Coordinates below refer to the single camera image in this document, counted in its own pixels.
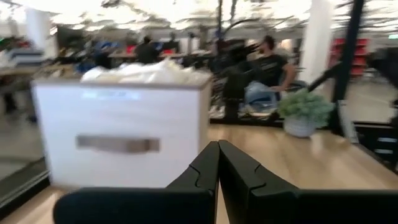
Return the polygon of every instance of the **white pillar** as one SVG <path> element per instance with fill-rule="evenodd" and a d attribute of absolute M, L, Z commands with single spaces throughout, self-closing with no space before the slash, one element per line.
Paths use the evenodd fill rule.
<path fill-rule="evenodd" d="M 56 57 L 58 49 L 56 38 L 50 36 L 52 28 L 50 15 L 31 8 L 27 8 L 25 13 L 27 38 L 33 43 L 34 48 L 43 50 L 45 58 Z"/>
<path fill-rule="evenodd" d="M 300 66 L 304 68 L 299 79 L 311 83 L 326 69 L 333 38 L 333 0 L 312 0 L 310 18 L 303 35 Z"/>

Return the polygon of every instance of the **wooden tabletop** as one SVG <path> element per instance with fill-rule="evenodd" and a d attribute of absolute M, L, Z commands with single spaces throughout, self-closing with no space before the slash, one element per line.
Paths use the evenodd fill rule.
<path fill-rule="evenodd" d="M 206 55 L 209 54 L 210 52 L 194 52 L 191 55 Z M 184 57 L 187 56 L 187 54 L 185 53 L 175 53 L 175 54 L 161 54 L 159 55 L 159 57 L 173 57 L 173 58 L 177 58 L 177 57 Z M 126 53 L 126 52 L 122 52 L 122 53 L 112 53 L 110 55 L 110 57 L 112 58 L 135 58 L 136 55 L 134 53 Z"/>
<path fill-rule="evenodd" d="M 398 189 L 398 176 L 328 131 L 300 139 L 278 128 L 211 125 L 208 136 L 210 141 L 230 141 L 300 188 Z M 49 187 L 0 224 L 53 224 L 52 208 L 63 194 Z M 217 224 L 228 224 L 221 188 L 218 196 Z"/>
<path fill-rule="evenodd" d="M 39 70 L 48 71 L 48 70 L 61 70 L 61 69 L 73 69 L 73 65 L 49 65 L 46 67 L 19 67 L 19 68 L 0 68 L 0 77 L 1 76 L 9 76 L 9 75 L 33 75 L 35 72 Z"/>

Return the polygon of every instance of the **drawer handle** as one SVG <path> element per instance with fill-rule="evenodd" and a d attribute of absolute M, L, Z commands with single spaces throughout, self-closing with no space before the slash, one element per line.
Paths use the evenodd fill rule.
<path fill-rule="evenodd" d="M 81 134 L 76 137 L 76 144 L 79 149 L 133 154 L 160 150 L 160 139 L 157 138 L 127 138 Z"/>

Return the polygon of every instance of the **ceiling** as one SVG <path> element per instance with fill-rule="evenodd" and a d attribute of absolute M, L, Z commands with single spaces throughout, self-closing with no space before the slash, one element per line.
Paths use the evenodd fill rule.
<path fill-rule="evenodd" d="M 51 13 L 56 24 L 68 24 L 76 29 L 98 30 L 104 27 L 138 30 L 143 27 L 187 27 L 216 25 L 218 0 L 120 0 L 116 7 L 101 7 L 103 0 L 2 0 L 0 19 L 10 14 L 24 22 L 24 7 Z M 223 25 L 240 19 L 259 19 L 245 23 L 246 27 L 295 29 L 309 18 L 311 0 L 223 0 Z M 335 23 L 340 29 L 349 19 L 351 0 L 330 0 L 336 4 Z M 398 0 L 368 0 L 363 16 L 363 29 L 394 32 L 398 28 Z"/>

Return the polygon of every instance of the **red shelf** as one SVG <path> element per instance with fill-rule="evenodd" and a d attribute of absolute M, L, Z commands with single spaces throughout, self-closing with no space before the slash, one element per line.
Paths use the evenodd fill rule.
<path fill-rule="evenodd" d="M 363 75 L 364 69 L 366 67 L 366 61 L 364 56 L 367 55 L 366 46 L 368 45 L 368 42 L 369 39 L 358 39 L 356 41 L 353 69 L 351 71 L 351 75 L 354 77 Z M 344 43 L 345 39 L 342 38 L 337 38 L 333 41 L 330 52 L 330 66 L 332 66 L 338 60 Z"/>

